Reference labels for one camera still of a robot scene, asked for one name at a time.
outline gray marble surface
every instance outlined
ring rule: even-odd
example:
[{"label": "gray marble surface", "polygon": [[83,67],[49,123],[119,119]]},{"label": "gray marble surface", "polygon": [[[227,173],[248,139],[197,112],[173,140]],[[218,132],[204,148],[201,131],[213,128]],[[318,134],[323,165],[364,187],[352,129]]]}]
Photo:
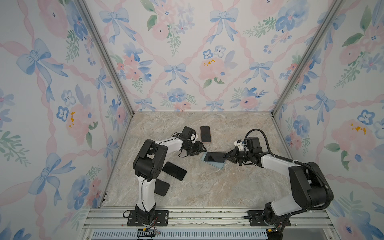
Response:
[{"label": "gray marble surface", "polygon": [[[142,144],[148,138],[155,141],[169,138],[174,132],[182,131],[184,126],[195,129],[199,135],[200,126],[210,126],[212,142],[204,146],[211,152],[228,152],[234,148],[234,141],[244,139],[249,130],[260,128],[267,135],[271,150],[287,156],[269,113],[136,112],[103,206],[135,206],[138,181],[132,164]],[[259,137],[266,151],[260,133],[254,132],[250,136]],[[263,207],[290,193],[288,178],[272,170],[239,166],[229,161],[220,170],[202,162],[202,154],[179,158],[179,153],[167,154],[166,161],[187,170],[187,174],[183,181],[179,181],[165,172],[160,173],[158,179],[168,182],[170,188],[165,197],[155,194],[156,206]]]}]

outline black smartphone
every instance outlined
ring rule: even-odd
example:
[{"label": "black smartphone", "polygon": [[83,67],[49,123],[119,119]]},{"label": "black smartphone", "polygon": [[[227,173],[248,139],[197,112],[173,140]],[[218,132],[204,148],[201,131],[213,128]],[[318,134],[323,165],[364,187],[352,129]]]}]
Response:
[{"label": "black smartphone", "polygon": [[163,167],[163,172],[168,173],[169,175],[174,178],[177,178],[180,181],[182,181],[184,179],[184,176],[187,174],[187,171],[185,169],[182,169],[181,167],[176,166],[171,162],[166,162]]},{"label": "black smartphone", "polygon": [[204,142],[204,143],[212,142],[211,130],[209,129],[209,126],[201,126],[200,133],[201,133],[201,142]]},{"label": "black smartphone", "polygon": [[225,152],[207,152],[204,162],[225,162]]}]

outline black bracket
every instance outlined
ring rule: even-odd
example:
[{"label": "black bracket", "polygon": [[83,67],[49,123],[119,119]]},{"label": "black bracket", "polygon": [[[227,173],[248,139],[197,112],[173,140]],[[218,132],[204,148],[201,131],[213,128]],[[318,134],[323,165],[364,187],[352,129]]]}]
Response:
[{"label": "black bracket", "polygon": [[[247,211],[248,217],[260,216],[260,218],[262,217],[263,212],[264,210],[248,210]],[[263,227],[263,226],[271,227],[270,225],[266,224],[264,220],[257,220],[257,219],[250,219],[249,224],[251,225],[251,227]],[[291,222],[288,219],[286,226],[290,226],[290,225],[291,225]]]},{"label": "black bracket", "polygon": [[[168,225],[168,210],[155,210],[155,219],[157,227],[166,227]],[[135,211],[129,212],[127,226],[129,227],[142,227],[143,224],[140,222],[140,219],[136,217]]]}]

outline wallpaper panel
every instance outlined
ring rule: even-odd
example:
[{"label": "wallpaper panel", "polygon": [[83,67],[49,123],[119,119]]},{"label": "wallpaper panel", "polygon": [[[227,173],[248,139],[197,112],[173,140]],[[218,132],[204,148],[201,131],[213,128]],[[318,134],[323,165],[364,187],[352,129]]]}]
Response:
[{"label": "wallpaper panel", "polygon": [[332,3],[86,2],[136,111],[271,110]]},{"label": "wallpaper panel", "polygon": [[384,239],[383,8],[344,3],[276,116],[293,157],[322,169],[343,240]]},{"label": "wallpaper panel", "polygon": [[129,114],[71,0],[0,3],[0,239],[77,239]]}]

